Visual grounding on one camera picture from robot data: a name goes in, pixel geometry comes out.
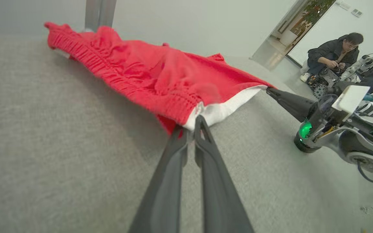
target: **white sneaker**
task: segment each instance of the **white sneaker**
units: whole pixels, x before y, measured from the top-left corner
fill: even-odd
[[[312,74],[310,73],[304,73],[300,76],[300,80],[302,80],[304,83],[306,83],[306,81],[308,80],[308,78],[311,76]]]

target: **white lining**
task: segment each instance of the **white lining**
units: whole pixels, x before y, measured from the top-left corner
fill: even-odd
[[[200,102],[192,110],[186,124],[183,125],[183,127],[193,131],[195,128],[195,118],[197,118],[198,115],[202,115],[205,118],[208,126],[223,121],[233,112],[235,112],[241,105],[253,98],[253,96],[255,96],[255,94],[257,94],[260,90],[265,90],[266,88],[267,86],[265,85],[246,88],[224,103],[203,106],[203,102]]]
[[[63,50],[61,50],[61,49],[54,49],[54,51],[55,51],[56,53],[58,53],[59,55],[65,57],[65,58],[67,58],[67,59],[70,59],[70,54],[64,52]]]

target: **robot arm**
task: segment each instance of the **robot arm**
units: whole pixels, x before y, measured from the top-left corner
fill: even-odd
[[[373,68],[373,57],[364,55],[361,59],[355,62],[353,65],[348,67],[346,71],[341,75],[340,81],[346,81],[352,75],[358,73],[362,74]]]
[[[363,174],[362,169],[373,172],[373,118],[355,110],[368,89],[351,85],[339,96],[328,94],[317,102],[274,88],[267,93],[302,122],[294,138],[298,149],[312,153],[329,147]]]

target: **white cylindrical pot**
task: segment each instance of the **white cylindrical pot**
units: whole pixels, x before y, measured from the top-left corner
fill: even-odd
[[[281,35],[280,43],[288,46],[291,44],[294,40],[296,40],[297,35],[291,32],[290,30],[286,30]]]

